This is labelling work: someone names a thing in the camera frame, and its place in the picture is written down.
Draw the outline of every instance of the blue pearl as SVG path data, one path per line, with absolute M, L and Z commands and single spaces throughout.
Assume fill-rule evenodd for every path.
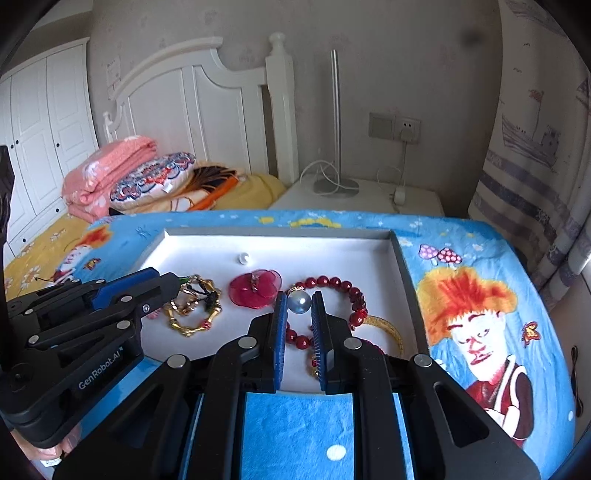
M 312 299 L 304 290 L 294 290 L 287 297 L 287 308 L 293 313 L 306 313 L 312 306 Z

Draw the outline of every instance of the cartoon blanket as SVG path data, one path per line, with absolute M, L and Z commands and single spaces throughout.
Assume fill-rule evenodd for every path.
M 549 478 L 564 461 L 573 446 L 574 405 L 560 345 L 513 250 L 484 223 L 269 210 L 118 216 L 91 225 L 54 278 L 121 277 L 167 228 L 261 225 L 393 230 L 417 291 L 431 356 L 534 460 L 542 478 Z M 154 361 L 147 359 L 115 387 L 86 417 L 85 433 L 155 368 Z M 314 470 L 318 478 L 352 479 L 350 398 L 326 398 L 259 395 L 251 399 L 243 477 L 308 478 Z M 291 414 L 283 415 L 281 406 Z M 328 416 L 319 413 L 326 408 L 332 408 Z M 288 434 L 294 431 L 302 435 Z M 250 436 L 256 441 L 249 442 Z M 277 449 L 275 442 L 283 442 L 285 448 Z

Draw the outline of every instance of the white wardrobe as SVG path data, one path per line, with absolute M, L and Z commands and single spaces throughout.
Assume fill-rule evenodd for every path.
M 0 145 L 8 146 L 15 176 L 5 266 L 63 215 L 64 176 L 98 148 L 87 42 L 53 48 L 0 78 Z

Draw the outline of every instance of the white cable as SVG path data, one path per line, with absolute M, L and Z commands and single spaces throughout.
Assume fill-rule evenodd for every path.
M 325 164 L 327 166 L 329 166 L 330 168 L 332 168 L 335 171 L 335 176 L 336 176 L 336 181 L 334 181 L 333 179 L 331 179 L 327 174 L 326 174 L 326 170 L 323 167 L 320 167 L 318 170 L 320 170 L 320 173 L 322 173 L 322 176 L 328 180 L 331 184 L 335 185 L 335 189 L 332 192 L 326 192 L 326 193 L 317 193 L 314 192 L 313 193 L 315 195 L 321 196 L 321 197 L 326 197 L 328 195 L 332 195 L 333 193 L 336 193 L 339 191 L 339 189 L 343 189 L 343 190 L 359 190 L 358 187 L 346 187 L 344 185 L 341 185 L 340 183 L 340 175 L 339 175 L 339 171 L 337 170 L 337 168 L 331 163 L 328 162 L 326 160 L 316 160 L 312 163 L 310 163 L 309 165 L 304 167 L 304 170 L 301 171 L 300 174 L 300 182 L 302 180 L 302 178 L 304 178 L 305 173 L 312 167 L 318 164 Z M 316 170 L 316 175 L 314 176 L 314 180 L 318 177 L 318 170 Z
M 400 182 L 402 182 L 402 186 L 403 187 L 406 186 L 406 180 L 404 180 L 404 170 L 405 170 L 405 166 L 406 166 L 407 144 L 408 144 L 407 142 L 402 142 L 402 156 L 400 158 L 400 163 L 402 164 L 402 170 L 400 170 L 400 168 L 398 168 L 398 167 L 395 167 L 394 165 L 382 165 L 380 168 L 378 168 L 378 172 L 375 175 L 375 179 L 378 182 L 378 187 L 382 190 L 382 192 L 384 192 L 384 189 L 382 188 L 382 184 L 379 181 L 379 171 L 382 170 L 382 168 L 391 168 L 393 170 L 396 170 L 398 173 L 400 173 L 400 178 L 398 179 L 397 182 L 395 181 L 394 184 L 400 185 Z

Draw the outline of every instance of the lamp base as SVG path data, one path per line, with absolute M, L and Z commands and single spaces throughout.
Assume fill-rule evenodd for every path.
M 329 182 L 327 179 L 320 179 L 314 182 L 312 191 L 319 195 L 336 198 L 351 198 L 359 193 L 359 183 L 354 180 L 341 177 L 340 185 L 341 186 L 337 189 L 337 186 L 334 183 Z

